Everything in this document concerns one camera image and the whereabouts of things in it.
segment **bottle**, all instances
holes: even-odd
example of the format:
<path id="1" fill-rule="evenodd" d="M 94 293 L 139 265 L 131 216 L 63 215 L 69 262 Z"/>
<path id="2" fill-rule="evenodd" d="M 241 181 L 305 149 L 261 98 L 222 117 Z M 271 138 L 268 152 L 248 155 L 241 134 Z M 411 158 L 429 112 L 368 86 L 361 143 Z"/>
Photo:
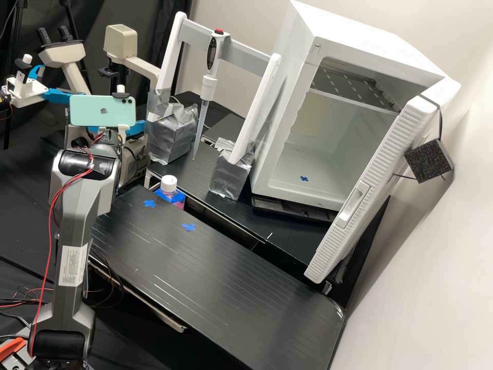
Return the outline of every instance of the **bottle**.
<path id="1" fill-rule="evenodd" d="M 171 203 L 175 207 L 183 210 L 185 206 L 185 195 L 176 190 L 178 180 L 173 175 L 165 175 L 161 179 L 161 187 L 155 193 Z"/>

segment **electronic pipette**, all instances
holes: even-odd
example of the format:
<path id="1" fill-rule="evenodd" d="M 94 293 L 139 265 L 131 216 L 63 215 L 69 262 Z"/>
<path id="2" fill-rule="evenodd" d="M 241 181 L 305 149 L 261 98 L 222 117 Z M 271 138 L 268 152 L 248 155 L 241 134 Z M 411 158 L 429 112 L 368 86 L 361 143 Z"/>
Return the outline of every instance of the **electronic pipette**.
<path id="1" fill-rule="evenodd" d="M 202 136 L 202 130 L 204 128 L 207 108 L 209 107 L 209 102 L 214 97 L 214 91 L 216 90 L 217 65 L 219 64 L 219 59 L 221 58 L 224 41 L 229 36 L 229 33 L 224 32 L 220 28 L 216 28 L 214 32 L 212 32 L 211 40 L 209 41 L 209 47 L 207 48 L 207 73 L 202 78 L 202 90 L 200 91 L 202 106 L 200 107 L 199 122 L 197 124 L 197 132 L 195 134 L 193 159 L 195 159 L 195 156 L 197 155 L 197 150 L 199 148 L 199 141 Z"/>

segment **smartphone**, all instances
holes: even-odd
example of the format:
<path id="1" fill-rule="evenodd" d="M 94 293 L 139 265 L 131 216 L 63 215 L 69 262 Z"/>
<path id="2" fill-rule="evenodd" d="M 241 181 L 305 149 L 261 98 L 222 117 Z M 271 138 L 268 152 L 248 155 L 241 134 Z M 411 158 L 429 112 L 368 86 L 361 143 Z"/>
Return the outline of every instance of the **smartphone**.
<path id="1" fill-rule="evenodd" d="M 118 127 L 135 125 L 135 99 L 111 95 L 72 95 L 70 122 L 74 126 Z"/>

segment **silver duct tape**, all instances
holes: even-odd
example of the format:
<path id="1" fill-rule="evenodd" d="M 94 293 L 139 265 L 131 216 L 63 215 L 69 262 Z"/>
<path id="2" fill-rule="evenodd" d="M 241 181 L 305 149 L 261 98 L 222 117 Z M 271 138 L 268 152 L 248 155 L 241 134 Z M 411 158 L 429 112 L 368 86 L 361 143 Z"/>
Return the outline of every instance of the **silver duct tape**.
<path id="1" fill-rule="evenodd" d="M 186 154 L 192 147 L 197 128 L 197 105 L 184 110 L 179 121 L 168 116 L 156 122 L 146 122 L 147 150 L 154 162 L 166 165 Z"/>
<path id="2" fill-rule="evenodd" d="M 156 92 L 154 89 L 149 90 L 147 94 L 147 112 L 163 117 L 169 105 L 170 95 L 170 88 L 160 90 L 160 92 Z"/>
<path id="3" fill-rule="evenodd" d="M 228 162 L 232 151 L 225 149 L 219 154 L 209 184 L 211 192 L 238 200 L 252 168 L 253 147 L 253 143 L 249 143 L 246 154 L 235 164 Z"/>

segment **black backdrop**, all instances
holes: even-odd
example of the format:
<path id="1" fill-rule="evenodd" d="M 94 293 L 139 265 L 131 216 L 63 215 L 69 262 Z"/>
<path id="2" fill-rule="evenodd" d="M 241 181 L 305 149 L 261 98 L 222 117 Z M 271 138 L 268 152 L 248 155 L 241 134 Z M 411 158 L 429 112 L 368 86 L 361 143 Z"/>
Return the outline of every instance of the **black backdrop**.
<path id="1" fill-rule="evenodd" d="M 15 0 L 0 1 L 0 26 Z M 107 94 L 109 80 L 99 76 L 98 68 L 108 64 L 103 51 L 104 31 L 109 24 L 122 23 L 138 33 L 138 56 L 154 65 L 160 66 L 166 44 L 177 11 L 189 14 L 192 0 L 71 0 L 72 12 L 79 38 L 84 40 L 89 81 L 93 94 Z M 28 0 L 23 11 L 18 52 L 16 58 L 24 53 L 33 56 L 33 65 L 41 64 L 37 52 L 41 42 L 36 30 L 45 27 L 52 41 L 59 41 L 58 27 L 67 26 L 65 9 L 59 0 Z M 0 40 L 0 79 L 9 74 L 10 22 Z M 43 83 L 48 87 L 68 88 L 60 69 L 47 69 Z M 136 73 L 130 73 L 127 91 L 137 99 L 137 104 L 145 104 L 148 81 Z M 64 109 L 61 105 L 38 103 L 17 109 L 12 119 L 10 147 L 45 136 L 65 124 Z M 5 122 L 0 121 L 0 143 L 3 143 Z"/>

